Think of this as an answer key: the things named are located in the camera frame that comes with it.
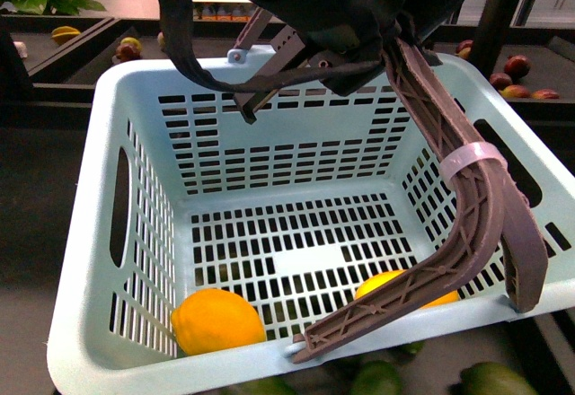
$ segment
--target light blue basket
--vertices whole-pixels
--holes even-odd
[[[202,61],[243,82],[272,54],[243,65]],[[292,337],[350,301],[379,272],[408,268],[447,237],[455,198],[384,75],[342,98],[318,83],[279,92],[248,126],[231,94],[181,76],[169,61],[113,67],[98,82],[49,336],[64,394],[185,394],[287,373],[575,305],[575,179],[463,60],[436,72],[471,121],[502,137],[542,190],[533,208],[549,244],[543,296],[517,314],[501,252],[458,303],[413,312],[318,360],[294,365]],[[110,253],[119,158],[129,210],[119,268]],[[219,287],[257,309],[268,341],[185,357],[170,313]]]

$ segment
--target yellow fruit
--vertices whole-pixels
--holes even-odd
[[[266,340],[255,309],[239,294],[199,290],[172,313],[176,340],[188,355],[216,352]]]
[[[78,34],[80,34],[78,29],[65,25],[57,27],[52,31],[52,40],[54,40],[58,45],[64,45],[72,38],[75,38]]]
[[[142,42],[136,38],[124,38],[119,44],[121,45],[122,43],[129,43],[130,45],[134,45],[138,51],[142,52]]]
[[[78,29],[75,29],[74,27],[70,27],[69,25],[63,25],[62,27],[56,27],[56,29],[52,31],[52,36],[56,36],[57,34],[62,33],[80,34],[80,31]]]
[[[359,287],[356,292],[355,299],[358,299],[364,294],[367,294],[378,288],[380,285],[384,285],[388,281],[393,280],[403,272],[405,272],[405,269],[397,269],[395,271],[382,272],[381,274],[372,276]],[[444,303],[454,303],[457,300],[459,300],[459,295],[456,291],[454,291],[441,296],[440,298],[428,303],[427,305],[423,305],[421,308],[435,307],[436,305],[441,305]]]

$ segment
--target black display shelf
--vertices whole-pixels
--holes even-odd
[[[126,36],[137,37],[142,42],[144,59],[167,58],[156,39],[161,30],[158,20],[21,16],[4,19],[16,34],[26,30],[40,35],[44,45],[53,43],[47,33],[59,25],[85,30],[80,37],[48,53],[28,71],[33,82],[32,101],[0,102],[0,124],[84,127],[89,113],[80,114],[80,110],[89,110],[95,84],[114,66],[115,49]],[[197,22],[194,26],[197,56],[225,57],[243,26],[239,22]],[[282,27],[280,23],[270,24],[261,35],[260,43],[269,42]],[[472,39],[476,31],[473,26],[443,25],[429,37],[429,44],[437,52],[453,54],[456,44]],[[507,31],[504,43],[496,71],[502,70],[508,55],[527,55],[534,66],[521,83],[531,91],[553,88],[562,96],[556,101],[510,99],[509,104],[527,123],[536,122],[541,126],[541,122],[560,121],[563,128],[572,129],[575,124],[575,86],[571,85],[575,75],[575,32],[513,27]],[[33,43],[29,48],[37,49]],[[54,115],[54,109],[57,109],[57,115]]]
[[[33,76],[49,64],[50,59],[62,56],[80,45],[86,36],[98,31],[111,18],[83,18],[74,16],[31,16],[3,15],[6,29],[14,41],[21,41],[28,48],[28,57],[23,63],[29,76]],[[63,45],[58,45],[51,38],[57,27],[70,26],[81,33]]]

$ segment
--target green mango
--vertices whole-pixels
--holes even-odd
[[[297,392],[281,377],[274,375],[265,379],[227,386],[220,390],[220,395],[297,395]]]
[[[413,341],[412,343],[401,344],[397,346],[397,349],[407,353],[408,355],[417,355],[425,345],[425,340],[422,341]]]
[[[349,395],[401,395],[402,380],[386,361],[364,364],[354,379]]]
[[[537,395],[527,380],[496,362],[480,362],[460,375],[463,395]]]

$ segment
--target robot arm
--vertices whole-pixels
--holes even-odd
[[[301,42],[294,57],[303,56],[313,67],[282,66],[281,72],[256,75],[245,84],[219,83],[201,70],[191,50],[192,1],[159,0],[166,50],[176,67],[192,81],[219,91],[271,92],[320,79],[347,95],[385,70],[383,49],[394,38],[419,45],[464,0],[252,1],[293,28]],[[328,67],[314,66],[321,63]]]

